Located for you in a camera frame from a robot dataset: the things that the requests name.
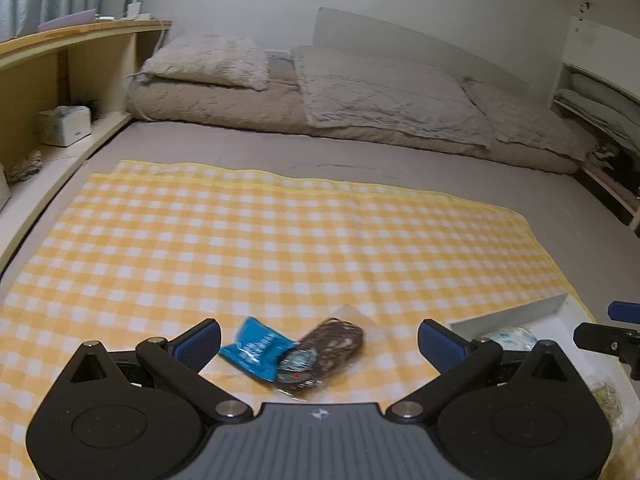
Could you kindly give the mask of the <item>beige cord green beads bag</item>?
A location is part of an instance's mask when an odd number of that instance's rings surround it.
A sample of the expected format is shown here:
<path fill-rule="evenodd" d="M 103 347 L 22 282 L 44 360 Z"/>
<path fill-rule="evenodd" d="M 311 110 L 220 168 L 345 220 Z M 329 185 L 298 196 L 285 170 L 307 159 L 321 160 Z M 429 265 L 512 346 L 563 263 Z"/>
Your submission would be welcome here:
<path fill-rule="evenodd" d="M 587 386 L 610 426 L 612 428 L 622 426 L 623 404 L 614 384 L 609 379 L 596 379 L 587 382 Z"/>

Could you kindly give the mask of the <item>blue snack packet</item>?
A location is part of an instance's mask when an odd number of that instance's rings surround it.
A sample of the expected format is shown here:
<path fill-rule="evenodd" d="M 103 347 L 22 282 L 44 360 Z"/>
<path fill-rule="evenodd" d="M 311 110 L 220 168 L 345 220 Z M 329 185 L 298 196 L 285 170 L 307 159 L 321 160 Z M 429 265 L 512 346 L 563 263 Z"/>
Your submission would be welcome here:
<path fill-rule="evenodd" d="M 295 347 L 294 340 L 250 316 L 236 331 L 232 344 L 221 347 L 219 354 L 245 374 L 274 382 L 280 359 Z"/>

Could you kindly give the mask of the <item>folded bedding stack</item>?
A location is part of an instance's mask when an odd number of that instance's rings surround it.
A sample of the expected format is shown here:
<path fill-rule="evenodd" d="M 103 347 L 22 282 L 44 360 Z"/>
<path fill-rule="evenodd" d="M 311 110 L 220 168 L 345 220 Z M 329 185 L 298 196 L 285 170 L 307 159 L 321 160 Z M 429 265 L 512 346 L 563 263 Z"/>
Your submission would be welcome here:
<path fill-rule="evenodd" d="M 570 75 L 570 86 L 555 92 L 568 104 L 608 129 L 618 144 L 639 153 L 639 104 L 612 87 L 581 73 Z"/>

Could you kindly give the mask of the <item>right side shelf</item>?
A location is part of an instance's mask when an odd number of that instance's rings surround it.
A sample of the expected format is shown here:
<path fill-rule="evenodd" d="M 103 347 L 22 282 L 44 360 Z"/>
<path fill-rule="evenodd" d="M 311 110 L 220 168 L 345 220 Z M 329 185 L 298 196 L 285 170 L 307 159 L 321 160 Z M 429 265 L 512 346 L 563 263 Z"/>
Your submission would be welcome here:
<path fill-rule="evenodd" d="M 573 18 L 552 108 L 591 133 L 597 145 L 576 179 L 639 231 L 639 40 L 585 18 Z"/>

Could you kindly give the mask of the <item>left fluffy pillow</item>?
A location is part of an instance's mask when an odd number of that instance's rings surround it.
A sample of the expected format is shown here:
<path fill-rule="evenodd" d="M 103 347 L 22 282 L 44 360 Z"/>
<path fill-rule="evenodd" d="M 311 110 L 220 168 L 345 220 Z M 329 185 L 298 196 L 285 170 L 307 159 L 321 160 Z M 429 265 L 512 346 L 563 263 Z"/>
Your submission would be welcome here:
<path fill-rule="evenodd" d="M 141 69 L 145 75 L 194 84 L 264 91 L 269 82 L 267 55 L 253 39 L 186 35 L 172 40 Z"/>

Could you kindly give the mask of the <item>white tissue box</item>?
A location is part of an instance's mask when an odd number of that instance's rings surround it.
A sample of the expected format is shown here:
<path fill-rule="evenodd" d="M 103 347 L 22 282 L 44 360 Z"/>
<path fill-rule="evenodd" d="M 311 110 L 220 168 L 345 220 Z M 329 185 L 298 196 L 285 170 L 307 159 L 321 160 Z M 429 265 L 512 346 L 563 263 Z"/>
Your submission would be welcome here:
<path fill-rule="evenodd" d="M 68 148 L 91 133 L 91 114 L 86 106 L 58 106 L 39 112 L 39 140 L 44 145 Z"/>

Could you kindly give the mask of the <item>right grey pillow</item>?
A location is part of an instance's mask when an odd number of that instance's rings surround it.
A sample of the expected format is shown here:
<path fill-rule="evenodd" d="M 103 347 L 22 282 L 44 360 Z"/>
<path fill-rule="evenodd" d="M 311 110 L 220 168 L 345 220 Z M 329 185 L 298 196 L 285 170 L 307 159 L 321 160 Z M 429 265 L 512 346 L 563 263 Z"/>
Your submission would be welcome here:
<path fill-rule="evenodd" d="M 578 162 L 597 146 L 596 138 L 577 122 L 536 102 L 473 79 L 467 79 L 462 88 L 503 143 L 546 150 Z"/>

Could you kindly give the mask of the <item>white shallow box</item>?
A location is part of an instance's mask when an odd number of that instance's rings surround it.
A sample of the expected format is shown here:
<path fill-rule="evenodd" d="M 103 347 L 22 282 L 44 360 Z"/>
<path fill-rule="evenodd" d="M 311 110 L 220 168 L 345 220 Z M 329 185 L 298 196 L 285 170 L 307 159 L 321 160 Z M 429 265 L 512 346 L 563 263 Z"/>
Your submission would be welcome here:
<path fill-rule="evenodd" d="M 582 322 L 592 322 L 587 310 L 570 294 L 522 304 L 518 307 L 451 322 L 454 333 L 473 339 L 506 327 L 526 328 L 537 339 L 551 339 L 570 358 L 585 383 L 591 388 L 607 386 L 615 391 L 605 403 L 616 405 L 620 416 L 613 424 L 616 441 L 639 428 L 639 398 L 623 365 L 614 356 L 580 350 L 574 344 L 575 328 Z"/>

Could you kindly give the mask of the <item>grey folded quilt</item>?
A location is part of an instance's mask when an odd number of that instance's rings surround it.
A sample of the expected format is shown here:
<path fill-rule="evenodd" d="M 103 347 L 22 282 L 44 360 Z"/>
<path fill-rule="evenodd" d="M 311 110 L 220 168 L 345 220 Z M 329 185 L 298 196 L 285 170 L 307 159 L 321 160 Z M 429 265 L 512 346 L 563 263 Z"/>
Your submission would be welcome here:
<path fill-rule="evenodd" d="M 424 63 L 319 47 L 292 50 L 308 122 L 488 148 L 491 126 L 453 76 Z"/>

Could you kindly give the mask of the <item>wooden long shelf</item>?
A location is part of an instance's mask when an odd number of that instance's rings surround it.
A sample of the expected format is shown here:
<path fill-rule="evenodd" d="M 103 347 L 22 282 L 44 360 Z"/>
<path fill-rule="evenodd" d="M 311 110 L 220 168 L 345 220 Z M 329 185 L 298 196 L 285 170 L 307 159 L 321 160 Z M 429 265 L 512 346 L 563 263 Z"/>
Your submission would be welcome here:
<path fill-rule="evenodd" d="M 168 20 L 94 21 L 1 45 L 1 263 L 82 163 L 130 122 L 132 78 Z"/>

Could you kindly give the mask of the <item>yellow checkered blanket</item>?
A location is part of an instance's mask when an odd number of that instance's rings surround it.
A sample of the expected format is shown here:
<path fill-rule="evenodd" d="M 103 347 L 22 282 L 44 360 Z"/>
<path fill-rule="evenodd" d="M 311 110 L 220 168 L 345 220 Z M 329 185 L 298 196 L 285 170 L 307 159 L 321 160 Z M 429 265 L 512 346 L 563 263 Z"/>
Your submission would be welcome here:
<path fill-rule="evenodd" d="M 1 304 L 1 474 L 31 479 L 25 431 L 87 339 L 129 349 L 216 318 L 291 338 L 341 307 L 382 338 L 324 388 L 387 405 L 431 378 L 424 318 L 462 321 L 570 282 L 509 209 L 378 184 L 124 160 L 92 174 Z"/>

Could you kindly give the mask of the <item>dark cord necklace bag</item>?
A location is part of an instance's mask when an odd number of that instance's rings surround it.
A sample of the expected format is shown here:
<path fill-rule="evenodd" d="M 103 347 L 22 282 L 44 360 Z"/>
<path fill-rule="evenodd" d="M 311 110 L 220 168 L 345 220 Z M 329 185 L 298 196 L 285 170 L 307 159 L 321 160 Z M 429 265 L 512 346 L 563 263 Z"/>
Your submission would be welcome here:
<path fill-rule="evenodd" d="M 370 346 L 387 330 L 370 316 L 344 304 L 280 357 L 273 387 L 300 402 L 319 400 L 337 380 L 358 370 Z"/>

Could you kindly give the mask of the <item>beige folded mattress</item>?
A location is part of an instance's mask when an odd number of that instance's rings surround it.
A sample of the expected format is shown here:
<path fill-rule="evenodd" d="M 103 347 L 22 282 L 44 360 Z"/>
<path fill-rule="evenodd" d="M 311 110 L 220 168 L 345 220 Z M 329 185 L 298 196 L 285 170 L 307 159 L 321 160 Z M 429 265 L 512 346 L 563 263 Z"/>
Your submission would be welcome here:
<path fill-rule="evenodd" d="M 550 110 L 527 104 L 508 124 L 441 70 L 414 90 L 341 76 L 310 82 L 292 68 L 272 73 L 262 91 L 142 76 L 129 88 L 128 108 L 157 122 L 397 145 L 555 174 L 575 172 L 589 151 Z"/>

